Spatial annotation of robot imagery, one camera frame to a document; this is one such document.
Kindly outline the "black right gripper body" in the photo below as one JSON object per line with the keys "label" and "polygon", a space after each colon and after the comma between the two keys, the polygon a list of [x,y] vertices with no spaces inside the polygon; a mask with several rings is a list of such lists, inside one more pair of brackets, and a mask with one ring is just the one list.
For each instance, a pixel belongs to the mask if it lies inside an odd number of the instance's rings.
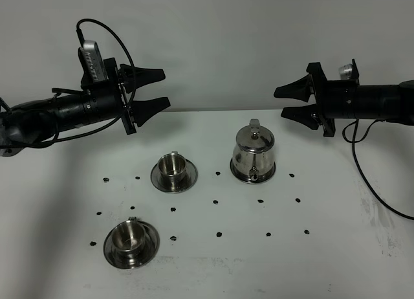
{"label": "black right gripper body", "polygon": [[349,118],[351,104],[357,87],[360,85],[359,72],[355,59],[352,59],[352,80],[328,80],[320,62],[307,66],[307,73],[312,76],[313,94],[315,95],[318,114],[322,122],[323,136],[334,137],[336,118]]}

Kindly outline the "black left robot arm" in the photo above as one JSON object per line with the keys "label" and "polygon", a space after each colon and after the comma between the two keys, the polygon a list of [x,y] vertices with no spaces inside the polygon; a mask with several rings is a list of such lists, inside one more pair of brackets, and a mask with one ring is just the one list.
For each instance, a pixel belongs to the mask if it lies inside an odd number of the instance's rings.
{"label": "black left robot arm", "polygon": [[83,74],[81,90],[54,88],[54,96],[8,108],[1,113],[1,156],[17,155],[25,145],[36,145],[57,133],[91,124],[122,120],[127,134],[144,125],[171,104],[166,97],[134,101],[126,106],[125,97],[133,88],[165,79],[162,69],[146,69],[103,61],[108,79],[94,83]]}

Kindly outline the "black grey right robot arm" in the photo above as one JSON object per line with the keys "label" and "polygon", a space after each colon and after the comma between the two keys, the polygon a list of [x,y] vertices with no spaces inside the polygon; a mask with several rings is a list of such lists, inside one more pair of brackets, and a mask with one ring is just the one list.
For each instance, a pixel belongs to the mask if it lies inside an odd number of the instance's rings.
{"label": "black grey right robot arm", "polygon": [[333,137],[336,119],[379,120],[413,125],[413,81],[396,85],[360,85],[356,62],[340,68],[339,80],[328,80],[321,63],[309,63],[307,75],[276,88],[274,97],[314,104],[286,107],[281,116],[312,130],[323,128],[324,137]]}

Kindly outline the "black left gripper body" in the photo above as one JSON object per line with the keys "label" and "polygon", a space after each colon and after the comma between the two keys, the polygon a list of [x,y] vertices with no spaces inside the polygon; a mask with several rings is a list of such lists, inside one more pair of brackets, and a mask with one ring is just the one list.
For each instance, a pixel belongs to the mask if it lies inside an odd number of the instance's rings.
{"label": "black left gripper body", "polygon": [[97,122],[112,120],[120,117],[128,135],[136,133],[131,111],[126,108],[127,93],[124,87],[120,65],[114,58],[104,61],[108,79],[94,83],[89,75],[86,64],[81,62],[83,77],[81,80],[81,95],[83,114],[81,125],[86,126]]}

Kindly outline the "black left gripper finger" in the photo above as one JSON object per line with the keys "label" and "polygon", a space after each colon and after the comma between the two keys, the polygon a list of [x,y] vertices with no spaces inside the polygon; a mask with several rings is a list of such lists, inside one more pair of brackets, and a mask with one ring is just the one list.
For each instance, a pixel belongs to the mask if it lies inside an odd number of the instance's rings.
{"label": "black left gripper finger", "polygon": [[141,127],[150,118],[170,106],[168,97],[155,98],[145,101],[133,101],[131,105],[134,123]]}
{"label": "black left gripper finger", "polygon": [[147,69],[121,64],[120,73],[123,78],[126,93],[132,93],[133,88],[136,89],[152,83],[161,82],[166,79],[163,69]]}

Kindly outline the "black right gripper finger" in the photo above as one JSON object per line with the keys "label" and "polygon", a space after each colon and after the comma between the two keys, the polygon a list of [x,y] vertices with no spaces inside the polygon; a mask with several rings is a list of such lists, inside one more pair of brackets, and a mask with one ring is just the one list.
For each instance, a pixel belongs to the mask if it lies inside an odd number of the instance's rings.
{"label": "black right gripper finger", "polygon": [[285,107],[281,112],[281,117],[298,122],[309,129],[318,129],[322,125],[316,104]]}
{"label": "black right gripper finger", "polygon": [[274,91],[275,98],[289,98],[300,100],[302,102],[308,102],[309,98],[313,94],[312,76],[310,74],[303,78],[296,80],[295,82],[287,85],[277,87]]}

